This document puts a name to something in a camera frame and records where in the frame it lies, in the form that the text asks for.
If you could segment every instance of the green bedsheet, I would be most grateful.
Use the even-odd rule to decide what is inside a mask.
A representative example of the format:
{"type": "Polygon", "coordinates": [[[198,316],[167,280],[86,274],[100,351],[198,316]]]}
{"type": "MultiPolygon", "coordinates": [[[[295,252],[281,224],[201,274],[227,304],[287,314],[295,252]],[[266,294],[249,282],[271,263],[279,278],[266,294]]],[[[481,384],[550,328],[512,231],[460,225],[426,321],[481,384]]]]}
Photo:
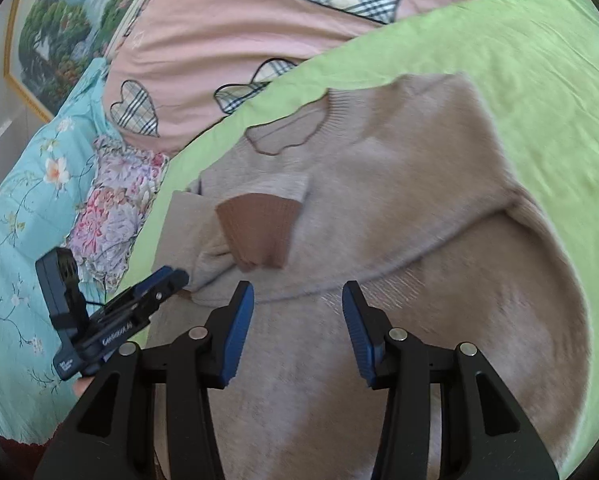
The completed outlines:
{"type": "Polygon", "coordinates": [[[566,477],[599,437],[599,14],[590,0],[470,0],[302,63],[172,161],[122,286],[150,273],[171,193],[217,160],[246,127],[287,116],[328,87],[458,71],[483,92],[521,182],[554,222],[591,306],[591,387],[561,472],[566,477]]]}

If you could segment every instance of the light blue floral blanket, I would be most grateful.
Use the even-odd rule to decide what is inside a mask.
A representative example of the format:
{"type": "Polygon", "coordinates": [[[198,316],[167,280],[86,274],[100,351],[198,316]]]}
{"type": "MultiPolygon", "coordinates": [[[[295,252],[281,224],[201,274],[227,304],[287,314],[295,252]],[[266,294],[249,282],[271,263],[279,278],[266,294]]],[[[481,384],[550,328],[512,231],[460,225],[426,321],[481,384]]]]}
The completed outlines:
{"type": "MultiPolygon", "coordinates": [[[[74,405],[52,367],[59,339],[35,261],[65,243],[89,197],[95,139],[119,139],[101,104],[107,70],[105,60],[92,62],[0,186],[0,434],[22,442],[47,440],[74,405]]],[[[102,299],[94,285],[84,292],[102,299]]]]}

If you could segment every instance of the pink duvet cover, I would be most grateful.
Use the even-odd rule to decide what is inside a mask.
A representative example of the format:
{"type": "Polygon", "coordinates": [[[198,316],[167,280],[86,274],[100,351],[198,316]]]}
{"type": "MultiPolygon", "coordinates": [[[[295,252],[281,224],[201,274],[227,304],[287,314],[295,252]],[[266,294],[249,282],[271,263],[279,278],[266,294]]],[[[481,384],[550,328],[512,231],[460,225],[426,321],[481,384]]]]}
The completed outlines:
{"type": "Polygon", "coordinates": [[[111,63],[124,138],[175,154],[273,78],[356,36],[460,0],[150,0],[111,63]]]}

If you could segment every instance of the landscape painting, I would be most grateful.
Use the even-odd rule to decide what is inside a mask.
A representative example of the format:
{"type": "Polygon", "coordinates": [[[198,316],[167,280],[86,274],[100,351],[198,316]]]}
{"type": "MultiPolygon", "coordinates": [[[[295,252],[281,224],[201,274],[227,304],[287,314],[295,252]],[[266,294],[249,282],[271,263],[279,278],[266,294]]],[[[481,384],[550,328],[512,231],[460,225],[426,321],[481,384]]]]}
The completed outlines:
{"type": "Polygon", "coordinates": [[[44,120],[103,56],[134,0],[14,0],[6,78],[44,120]]]}

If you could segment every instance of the metal screw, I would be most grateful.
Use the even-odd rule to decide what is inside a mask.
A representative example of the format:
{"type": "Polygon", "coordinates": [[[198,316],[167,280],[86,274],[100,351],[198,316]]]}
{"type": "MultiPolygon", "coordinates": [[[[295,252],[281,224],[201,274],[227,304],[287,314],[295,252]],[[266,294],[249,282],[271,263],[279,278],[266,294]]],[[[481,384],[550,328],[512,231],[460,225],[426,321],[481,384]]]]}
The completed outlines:
{"type": "Polygon", "coordinates": [[[122,354],[124,357],[127,357],[129,355],[134,354],[136,348],[137,347],[135,346],[135,343],[126,342],[119,347],[119,353],[122,354]]]}
{"type": "Polygon", "coordinates": [[[395,341],[403,341],[408,337],[408,332],[406,332],[406,330],[403,328],[391,328],[388,331],[388,335],[390,335],[390,338],[394,339],[395,341]]]}
{"type": "Polygon", "coordinates": [[[208,330],[205,326],[196,326],[195,328],[188,330],[188,337],[191,339],[204,339],[207,335],[208,330]]]}
{"type": "Polygon", "coordinates": [[[459,349],[461,350],[462,354],[467,355],[469,357],[472,357],[473,355],[477,354],[477,347],[472,343],[462,343],[461,345],[459,345],[459,349]]]}

